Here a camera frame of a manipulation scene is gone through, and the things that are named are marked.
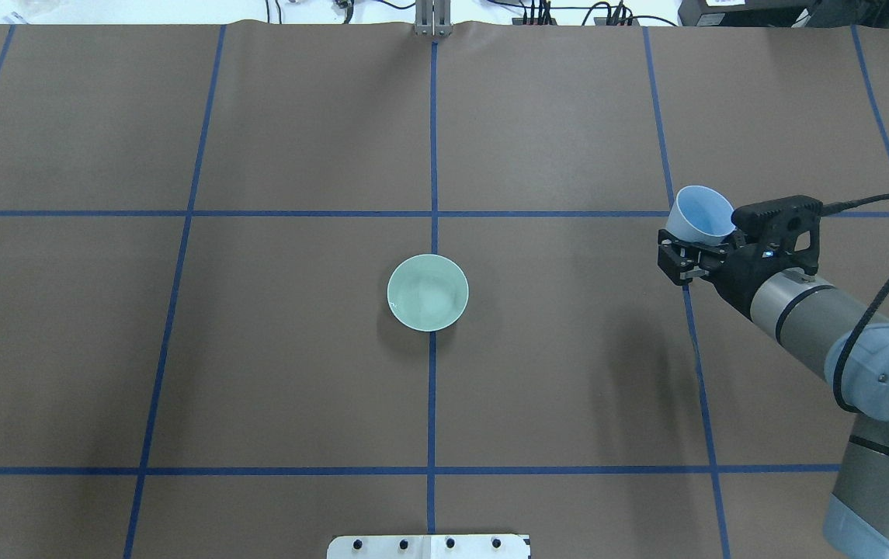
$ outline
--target electrical cable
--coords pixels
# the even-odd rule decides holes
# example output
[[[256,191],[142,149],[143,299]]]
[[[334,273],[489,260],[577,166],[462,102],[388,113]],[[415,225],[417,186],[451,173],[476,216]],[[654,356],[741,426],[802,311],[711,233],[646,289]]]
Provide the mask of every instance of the electrical cable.
[[[624,14],[624,0],[620,0],[620,3],[617,4],[617,7],[613,10],[613,15],[610,16],[610,19],[606,20],[606,25],[617,25],[620,22],[620,16]]]
[[[623,21],[625,21],[625,22],[631,22],[631,21],[634,21],[634,20],[657,20],[657,21],[664,21],[665,23],[671,25],[672,27],[681,27],[680,25],[675,24],[674,22],[668,21],[667,19],[665,19],[665,18],[660,18],[660,17],[658,17],[658,16],[630,16],[630,17],[628,17],[628,18],[624,18]]]
[[[866,22],[866,25],[870,27],[880,27],[880,18],[882,17],[882,9],[885,8],[885,4],[887,4],[887,0],[880,0],[878,10],[876,10],[876,17],[873,17],[873,20],[870,22]]]
[[[503,2],[502,0],[485,0],[487,3],[495,4],[497,6],[505,6],[508,8],[518,8],[519,4],[511,4],[508,2]],[[553,10],[589,10],[590,6],[551,6]]]
[[[617,25],[631,25],[631,24],[633,24],[632,17],[634,17],[634,10],[631,10],[627,6],[624,6],[624,3],[622,0],[620,3],[620,7],[622,8],[621,12],[620,12],[621,19],[617,20]]]
[[[385,4],[388,7],[394,8],[397,10],[409,10],[410,8],[412,8],[413,6],[416,5],[416,2],[413,2],[412,4],[407,4],[405,6],[397,6],[394,3],[388,2],[388,0],[376,0],[376,2],[379,2],[380,4]]]
[[[826,204],[824,205],[824,211],[821,212],[822,217],[831,216],[834,214],[839,214],[844,212],[845,210],[851,210],[852,208],[857,208],[858,206],[864,206],[867,204],[871,204],[873,202],[881,202],[884,200],[889,200],[889,194],[880,194],[878,196],[870,196],[869,198],[862,198],[859,200],[852,200],[849,202],[837,202],[834,204]],[[848,339],[845,340],[845,346],[842,347],[841,355],[838,357],[838,363],[834,368],[834,382],[832,382],[832,388],[834,388],[834,400],[838,403],[838,407],[845,411],[851,411],[852,413],[859,413],[862,410],[857,409],[855,406],[852,406],[848,402],[845,402],[845,397],[842,396],[841,393],[841,385],[842,378],[844,378],[845,374],[845,364],[848,362],[848,358],[852,354],[852,349],[855,347],[855,343],[859,340],[859,336],[862,335],[866,326],[869,325],[871,319],[878,311],[878,308],[881,306],[882,301],[885,300],[889,294],[889,279],[887,282],[882,284],[878,293],[876,293],[876,297],[873,299],[873,302],[869,305],[869,308],[866,309],[866,312],[862,315],[862,318],[859,319],[859,323],[855,325],[855,328],[852,329],[852,333],[848,335]]]
[[[610,11],[613,9],[613,6],[610,6],[610,3],[608,2],[597,2],[596,4],[589,6],[589,11],[585,12],[585,17],[582,18],[582,25],[585,25],[585,22],[589,21],[589,16],[592,15],[592,11],[600,6],[606,6],[606,18],[607,20],[610,19]]]

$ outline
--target green bowl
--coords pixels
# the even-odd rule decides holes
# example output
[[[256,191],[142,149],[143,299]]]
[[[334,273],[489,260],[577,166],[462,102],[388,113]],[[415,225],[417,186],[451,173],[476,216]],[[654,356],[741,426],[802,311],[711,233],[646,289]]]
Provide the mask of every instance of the green bowl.
[[[436,332],[454,325],[468,304],[468,279],[440,255],[416,255],[397,266],[385,290],[388,307],[404,325]]]

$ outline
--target plastic cup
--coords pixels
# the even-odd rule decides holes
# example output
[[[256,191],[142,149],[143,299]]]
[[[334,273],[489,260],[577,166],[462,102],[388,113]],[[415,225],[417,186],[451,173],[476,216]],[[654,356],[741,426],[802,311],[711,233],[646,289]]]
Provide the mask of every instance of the plastic cup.
[[[734,231],[731,202],[706,186],[690,185],[675,195],[665,230],[688,243],[719,245]]]
[[[404,325],[436,332],[453,325],[468,304],[468,279],[441,255],[416,255],[397,266],[385,290],[388,307]]]

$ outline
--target bowl rim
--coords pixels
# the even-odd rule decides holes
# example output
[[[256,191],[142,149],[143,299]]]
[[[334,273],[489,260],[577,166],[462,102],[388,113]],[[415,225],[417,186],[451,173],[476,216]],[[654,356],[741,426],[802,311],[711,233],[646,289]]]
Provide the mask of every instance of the bowl rim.
[[[413,259],[426,259],[426,258],[443,259],[443,261],[448,262],[448,264],[455,266],[455,269],[458,270],[458,273],[461,273],[462,282],[465,284],[466,297],[465,297],[465,304],[463,304],[462,307],[457,312],[457,314],[455,314],[455,318],[452,319],[452,321],[447,322],[446,325],[441,325],[441,326],[435,325],[435,327],[431,327],[431,328],[418,328],[414,325],[409,325],[408,323],[406,323],[406,321],[404,321],[404,319],[400,318],[399,315],[397,314],[397,312],[395,312],[395,308],[392,307],[392,302],[390,301],[390,294],[388,294],[388,290],[390,289],[392,280],[395,278],[395,275],[397,275],[397,273],[399,272],[399,269],[404,268],[404,266],[406,266],[406,264],[408,264],[410,261],[413,261]],[[395,319],[397,319],[397,321],[401,322],[404,326],[406,326],[408,328],[415,329],[417,332],[437,332],[438,330],[443,330],[444,328],[447,328],[448,326],[454,325],[455,322],[458,322],[458,318],[461,318],[461,315],[465,314],[465,309],[468,307],[468,300],[469,300],[470,296],[471,296],[471,290],[469,289],[469,286],[468,286],[468,276],[465,275],[465,270],[461,269],[461,266],[457,265],[453,259],[449,259],[447,257],[442,257],[441,255],[435,255],[435,254],[433,254],[433,252],[424,252],[424,254],[422,254],[422,255],[412,255],[408,259],[405,259],[404,261],[399,262],[399,265],[395,266],[395,269],[392,270],[392,274],[388,277],[388,282],[385,283],[385,302],[387,302],[388,309],[390,309],[392,316],[395,316]]]

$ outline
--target metal bracket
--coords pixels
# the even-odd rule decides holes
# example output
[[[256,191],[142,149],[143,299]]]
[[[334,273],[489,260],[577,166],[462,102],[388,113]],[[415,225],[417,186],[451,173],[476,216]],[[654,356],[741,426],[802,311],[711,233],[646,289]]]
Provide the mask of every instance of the metal bracket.
[[[327,559],[530,559],[521,534],[341,536]]]
[[[451,0],[416,0],[413,32],[426,36],[451,35]]]

